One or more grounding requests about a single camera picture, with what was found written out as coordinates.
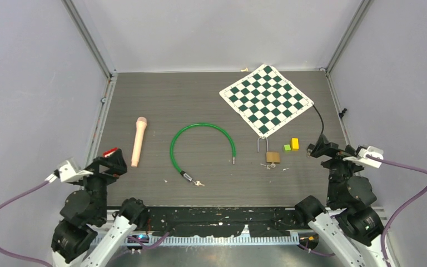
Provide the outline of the brass padlock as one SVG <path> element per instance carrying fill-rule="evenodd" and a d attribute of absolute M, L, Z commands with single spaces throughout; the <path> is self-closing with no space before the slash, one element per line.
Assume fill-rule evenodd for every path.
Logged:
<path fill-rule="evenodd" d="M 278 152 L 270 152 L 269 151 L 269 141 L 268 141 L 267 137 L 264 137 L 264 136 L 258 137 L 257 142 L 256 142 L 257 153 L 260 152 L 260 141 L 261 140 L 264 140 L 265 144 L 266 144 L 266 153 L 265 153 L 266 162 L 269 165 L 280 164 L 281 163 L 280 154 Z"/>

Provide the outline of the silver padlock key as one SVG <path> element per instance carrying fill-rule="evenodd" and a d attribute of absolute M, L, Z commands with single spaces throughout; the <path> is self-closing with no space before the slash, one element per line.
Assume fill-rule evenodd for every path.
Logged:
<path fill-rule="evenodd" d="M 271 169 L 274 169 L 276 167 L 275 163 L 261 164 L 261 165 L 264 166 L 267 170 L 271 170 Z"/>

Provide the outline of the small silver keys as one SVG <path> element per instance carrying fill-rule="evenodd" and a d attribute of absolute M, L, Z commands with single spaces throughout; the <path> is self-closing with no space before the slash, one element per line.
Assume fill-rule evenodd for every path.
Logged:
<path fill-rule="evenodd" d="M 194 181 L 193 182 L 193 184 L 195 185 L 195 186 L 204 186 L 204 184 L 202 184 L 200 181 L 198 181 L 198 180 L 196 180 L 196 181 Z"/>

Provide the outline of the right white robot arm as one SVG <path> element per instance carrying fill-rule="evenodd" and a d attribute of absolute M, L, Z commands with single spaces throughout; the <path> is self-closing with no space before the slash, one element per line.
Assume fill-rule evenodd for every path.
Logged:
<path fill-rule="evenodd" d="M 310 195 L 295 205 L 295 221 L 311 228 L 345 266 L 395 266 L 385 241 L 383 222 L 372 208 L 377 200 L 368 178 L 358 172 L 378 169 L 383 151 L 373 146 L 340 149 L 321 134 L 309 144 L 308 156 L 328 156 L 321 162 L 328 169 L 326 205 Z"/>

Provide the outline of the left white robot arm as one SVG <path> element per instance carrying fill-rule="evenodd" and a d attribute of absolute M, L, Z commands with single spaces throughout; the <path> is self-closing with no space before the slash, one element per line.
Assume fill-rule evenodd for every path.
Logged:
<path fill-rule="evenodd" d="M 142 230 L 148 223 L 148 209 L 140 199 L 126 199 L 103 239 L 93 252 L 90 246 L 98 236 L 93 227 L 107 222 L 107 188 L 127 172 L 122 150 L 106 151 L 85 168 L 74 159 L 57 166 L 54 175 L 62 183 L 80 186 L 70 193 L 59 212 L 51 242 L 54 266 L 106 266 L 129 233 Z"/>

